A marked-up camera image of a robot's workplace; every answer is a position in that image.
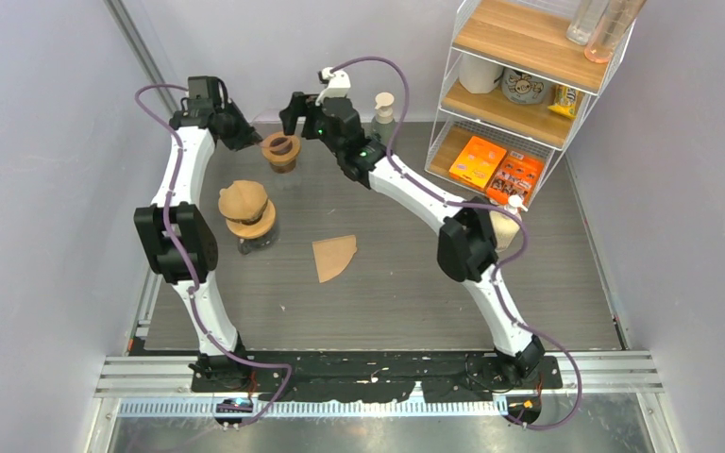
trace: shelf rack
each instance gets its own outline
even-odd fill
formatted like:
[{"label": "shelf rack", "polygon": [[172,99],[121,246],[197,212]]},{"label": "shelf rack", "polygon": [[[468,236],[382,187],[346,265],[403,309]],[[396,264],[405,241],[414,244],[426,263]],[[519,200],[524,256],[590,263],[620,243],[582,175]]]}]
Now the shelf rack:
[{"label": "shelf rack", "polygon": [[[476,192],[448,176],[448,167],[467,140],[478,135],[521,150],[546,163],[533,197],[580,130],[624,59],[632,27],[608,64],[584,56],[584,48],[565,37],[580,0],[465,0],[457,9],[443,85],[432,128],[426,170]],[[536,105],[509,101],[500,85],[472,94],[457,81],[464,54],[487,59],[582,92],[577,118],[547,109],[551,95]]]}]

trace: white wall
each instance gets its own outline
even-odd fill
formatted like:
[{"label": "white wall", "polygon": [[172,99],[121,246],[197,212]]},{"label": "white wall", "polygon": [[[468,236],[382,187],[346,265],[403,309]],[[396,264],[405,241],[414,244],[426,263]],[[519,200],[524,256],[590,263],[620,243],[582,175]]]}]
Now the white wall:
[{"label": "white wall", "polygon": [[80,449],[103,358],[126,346],[131,215],[169,146],[134,106],[145,83],[102,2],[0,1],[0,451]]},{"label": "white wall", "polygon": [[725,451],[725,2],[648,2],[569,152],[689,451]]},{"label": "white wall", "polygon": [[[155,60],[178,76],[223,78],[249,120],[276,121],[294,91],[319,92],[317,71],[365,55],[393,59],[410,81],[413,121],[434,119],[451,30],[462,0],[142,0],[127,8]],[[381,63],[348,69],[363,118],[398,76]]]}]

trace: cork lid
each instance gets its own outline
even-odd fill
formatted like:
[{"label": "cork lid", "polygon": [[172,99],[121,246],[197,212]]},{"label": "cork lid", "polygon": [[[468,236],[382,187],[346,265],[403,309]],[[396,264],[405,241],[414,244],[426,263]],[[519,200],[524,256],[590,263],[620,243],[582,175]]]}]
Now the cork lid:
[{"label": "cork lid", "polygon": [[229,230],[244,239],[259,238],[276,221],[276,208],[256,181],[235,181],[221,189],[218,210],[227,218]]}]

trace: white bottle cap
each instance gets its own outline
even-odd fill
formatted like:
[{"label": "white bottle cap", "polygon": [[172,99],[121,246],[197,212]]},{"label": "white bottle cap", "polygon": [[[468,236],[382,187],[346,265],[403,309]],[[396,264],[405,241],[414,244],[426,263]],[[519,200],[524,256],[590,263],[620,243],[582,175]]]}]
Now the white bottle cap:
[{"label": "white bottle cap", "polygon": [[507,198],[507,206],[505,206],[504,209],[511,214],[518,214],[518,209],[522,209],[524,211],[528,210],[527,207],[524,206],[524,199],[518,195],[510,195],[510,198]]},{"label": "white bottle cap", "polygon": [[374,98],[377,102],[377,122],[387,124],[393,121],[393,103],[396,99],[388,92],[381,92]]}]

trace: white mug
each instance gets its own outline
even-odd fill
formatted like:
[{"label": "white mug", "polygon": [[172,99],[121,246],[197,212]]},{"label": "white mug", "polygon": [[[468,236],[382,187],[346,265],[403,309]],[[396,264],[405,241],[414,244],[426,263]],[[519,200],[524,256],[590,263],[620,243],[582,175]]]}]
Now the white mug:
[{"label": "white mug", "polygon": [[516,104],[540,104],[546,100],[551,85],[544,78],[504,68],[501,92]]},{"label": "white mug", "polygon": [[470,54],[463,54],[460,61],[460,83],[474,94],[493,91],[501,80],[504,66]]}]

